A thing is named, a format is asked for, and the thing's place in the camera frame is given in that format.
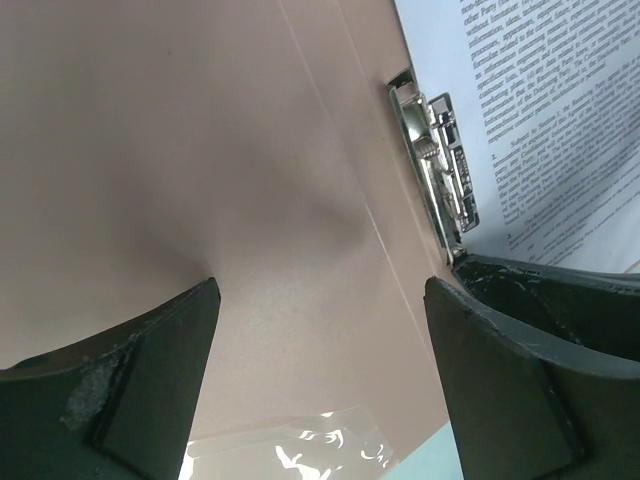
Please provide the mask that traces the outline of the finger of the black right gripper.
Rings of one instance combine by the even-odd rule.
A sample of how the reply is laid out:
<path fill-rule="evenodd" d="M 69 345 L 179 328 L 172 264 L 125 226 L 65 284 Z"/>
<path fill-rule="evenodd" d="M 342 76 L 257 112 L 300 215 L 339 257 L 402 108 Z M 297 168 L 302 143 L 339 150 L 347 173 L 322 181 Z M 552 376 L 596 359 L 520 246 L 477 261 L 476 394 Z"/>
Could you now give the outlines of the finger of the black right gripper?
<path fill-rule="evenodd" d="M 638 275 L 474 254 L 452 271 L 453 372 L 638 372 Z"/>

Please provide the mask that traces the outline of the printed text paper sheet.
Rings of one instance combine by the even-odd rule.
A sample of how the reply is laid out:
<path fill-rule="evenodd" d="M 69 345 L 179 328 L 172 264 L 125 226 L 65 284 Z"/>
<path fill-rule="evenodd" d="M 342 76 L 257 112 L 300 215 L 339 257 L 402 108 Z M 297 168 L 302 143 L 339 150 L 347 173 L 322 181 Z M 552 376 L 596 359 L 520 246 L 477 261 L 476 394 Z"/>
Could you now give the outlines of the printed text paper sheet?
<path fill-rule="evenodd" d="M 400 1 L 419 90 L 451 103 L 479 221 L 467 251 L 639 270 L 639 5 Z"/>

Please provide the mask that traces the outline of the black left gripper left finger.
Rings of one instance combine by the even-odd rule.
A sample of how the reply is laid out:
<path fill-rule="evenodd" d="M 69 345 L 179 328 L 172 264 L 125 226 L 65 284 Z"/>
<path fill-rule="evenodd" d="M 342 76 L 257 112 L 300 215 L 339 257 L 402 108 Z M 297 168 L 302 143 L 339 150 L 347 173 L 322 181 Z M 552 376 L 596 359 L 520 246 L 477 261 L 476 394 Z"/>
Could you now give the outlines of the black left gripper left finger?
<path fill-rule="evenodd" d="M 178 478 L 219 309 L 209 277 L 2 370 L 2 478 Z"/>

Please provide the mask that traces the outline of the metal folder clip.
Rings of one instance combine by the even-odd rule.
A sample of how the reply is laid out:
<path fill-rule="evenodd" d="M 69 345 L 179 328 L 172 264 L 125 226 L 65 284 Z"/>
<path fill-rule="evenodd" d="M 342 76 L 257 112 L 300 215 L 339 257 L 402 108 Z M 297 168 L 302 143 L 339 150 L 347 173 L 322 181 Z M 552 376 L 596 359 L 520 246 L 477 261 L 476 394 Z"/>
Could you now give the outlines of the metal folder clip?
<path fill-rule="evenodd" d="M 409 69 L 387 87 L 423 203 L 452 267 L 466 255 L 462 235 L 480 218 L 450 96 L 427 98 Z"/>

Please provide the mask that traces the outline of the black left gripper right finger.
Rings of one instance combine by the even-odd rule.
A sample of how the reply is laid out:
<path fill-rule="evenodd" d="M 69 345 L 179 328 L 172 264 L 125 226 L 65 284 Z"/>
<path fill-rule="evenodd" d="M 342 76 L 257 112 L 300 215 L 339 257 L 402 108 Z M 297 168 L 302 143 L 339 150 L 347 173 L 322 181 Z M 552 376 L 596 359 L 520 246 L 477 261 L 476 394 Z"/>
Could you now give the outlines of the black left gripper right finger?
<path fill-rule="evenodd" d="M 582 307 L 564 339 L 432 278 L 429 333 L 467 479 L 635 479 L 639 310 Z"/>

